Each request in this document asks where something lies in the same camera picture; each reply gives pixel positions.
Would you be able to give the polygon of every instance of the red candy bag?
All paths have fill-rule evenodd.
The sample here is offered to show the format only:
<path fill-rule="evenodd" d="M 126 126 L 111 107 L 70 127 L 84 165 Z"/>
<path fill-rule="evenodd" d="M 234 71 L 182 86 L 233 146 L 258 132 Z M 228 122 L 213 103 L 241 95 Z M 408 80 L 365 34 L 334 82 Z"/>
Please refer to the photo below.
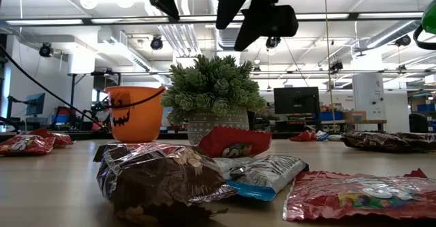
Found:
<path fill-rule="evenodd" d="M 42 138 L 55 138 L 53 147 L 55 149 L 64 148 L 68 145 L 73 145 L 73 141 L 71 140 L 71 137 L 67 134 L 50 134 L 47 132 L 47 128 L 40 128 L 36 129 L 27 133 L 22 134 L 28 134 L 28 135 L 38 135 Z"/>
<path fill-rule="evenodd" d="M 198 145 L 209 157 L 253 157 L 270 148 L 271 134 L 232 127 L 215 127 Z"/>
<path fill-rule="evenodd" d="M 38 135 L 16 135 L 0 144 L 0 155 L 46 155 L 53 149 L 55 138 Z"/>
<path fill-rule="evenodd" d="M 283 219 L 339 219 L 378 214 L 395 219 L 436 218 L 436 180 L 302 172 L 287 196 Z"/>

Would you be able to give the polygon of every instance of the bucket handle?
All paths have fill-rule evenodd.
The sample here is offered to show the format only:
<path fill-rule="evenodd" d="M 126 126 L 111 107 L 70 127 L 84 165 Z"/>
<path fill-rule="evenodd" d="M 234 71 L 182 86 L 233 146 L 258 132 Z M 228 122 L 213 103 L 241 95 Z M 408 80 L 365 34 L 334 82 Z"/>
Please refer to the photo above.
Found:
<path fill-rule="evenodd" d="M 166 89 L 165 89 L 165 87 L 160 87 L 160 88 L 158 88 L 158 90 L 159 91 L 156 94 L 153 94 L 152 96 L 150 96 L 150 97 L 148 97 L 148 98 L 146 98 L 144 100 L 140 100 L 140 101 L 134 102 L 133 104 L 126 104 L 126 105 L 120 105 L 120 106 L 107 106 L 105 108 L 129 108 L 129 107 L 132 107 L 132 106 L 136 106 L 138 104 L 143 104 L 143 103 L 145 103 L 147 101 L 150 101 L 153 98 L 161 95 Z"/>

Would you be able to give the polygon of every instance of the ceiling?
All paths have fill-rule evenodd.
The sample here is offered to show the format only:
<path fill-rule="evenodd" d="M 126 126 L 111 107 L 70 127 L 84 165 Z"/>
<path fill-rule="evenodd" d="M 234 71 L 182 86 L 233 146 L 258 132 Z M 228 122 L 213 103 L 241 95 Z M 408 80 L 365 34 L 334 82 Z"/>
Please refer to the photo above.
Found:
<path fill-rule="evenodd" d="M 120 16 L 147 16 L 144 8 L 144 0 L 98 0 L 99 3 L 90 10 L 83 8 L 80 0 L 2 0 L 0 7 L 0 17 L 2 18 L 81 18 L 81 17 L 120 17 Z M 423 11 L 432 0 L 327 0 L 327 10 L 331 12 L 406 12 Z M 281 5 L 291 5 L 297 13 L 325 13 L 325 0 L 279 0 Z M 131 6 L 123 8 L 119 3 Z M 211 14 L 209 0 L 188 0 L 189 10 L 192 14 L 203 15 Z M 326 23 L 324 22 L 301 22 L 298 33 L 294 37 L 282 39 L 278 45 L 276 53 L 268 55 L 265 47 L 266 38 L 261 37 L 252 43 L 244 52 L 241 53 L 241 61 L 255 59 L 260 60 L 262 70 L 284 71 L 296 70 L 298 66 L 302 70 L 318 70 L 320 65 L 327 64 L 329 55 L 336 50 L 343 48 L 345 54 L 337 56 L 344 63 L 344 69 L 354 69 L 351 65 L 353 56 L 351 45 L 347 45 L 356 38 L 364 39 L 381 33 L 397 21 L 359 21 L 359 22 L 330 22 L 328 23 L 328 34 Z M 147 60 L 154 70 L 166 71 L 173 63 L 173 49 L 164 39 L 161 50 L 152 50 L 150 43 L 153 35 L 160 35 L 157 25 L 117 25 L 108 27 L 113 35 L 119 35 L 122 31 L 128 37 L 128 45 L 143 59 Z M 193 25 L 198 45 L 203 54 L 212 57 L 217 52 L 215 35 L 212 25 Z M 88 45 L 98 50 L 100 57 L 97 58 L 97 66 L 113 67 L 116 70 L 132 71 L 133 65 L 127 58 L 120 56 L 119 52 L 108 48 L 101 40 L 95 41 L 90 35 L 96 35 L 101 27 L 26 27 L 23 28 L 23 36 L 32 35 L 73 35 L 86 42 Z M 432 35 L 425 35 L 424 38 L 431 38 Z M 436 42 L 436 37 L 429 42 Z M 377 50 L 377 54 L 382 55 L 382 64 L 378 69 L 395 69 L 400 63 L 412 62 L 421 56 L 432 54 L 431 51 L 421 50 L 412 42 L 409 46 L 400 47 L 385 45 Z M 359 69 L 373 69 L 375 66 L 360 63 Z M 413 68 L 427 69 L 436 67 L 436 57 L 428 58 Z M 349 81 L 350 76 L 340 78 L 338 82 Z M 325 76 L 305 75 L 309 85 L 318 85 L 326 82 Z M 416 81 L 423 76 L 412 75 L 402 78 L 401 81 Z M 133 81 L 149 81 L 152 78 L 131 78 Z M 268 81 L 272 87 L 283 85 L 281 78 L 301 78 L 301 75 L 283 76 L 270 74 L 269 76 L 253 76 L 259 80 L 260 84 Z M 293 80 L 296 85 L 305 85 L 304 80 Z"/>

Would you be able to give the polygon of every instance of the brown candy bag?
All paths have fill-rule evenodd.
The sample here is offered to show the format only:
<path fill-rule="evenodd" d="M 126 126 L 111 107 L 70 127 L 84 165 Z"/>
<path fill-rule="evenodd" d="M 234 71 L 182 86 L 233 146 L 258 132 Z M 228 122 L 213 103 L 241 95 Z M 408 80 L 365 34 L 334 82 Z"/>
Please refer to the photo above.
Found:
<path fill-rule="evenodd" d="M 182 224 L 216 213 L 202 202 L 236 193 L 217 165 L 195 147 L 150 142 L 103 145 L 94 158 L 101 162 L 97 182 L 115 213 L 150 224 Z"/>

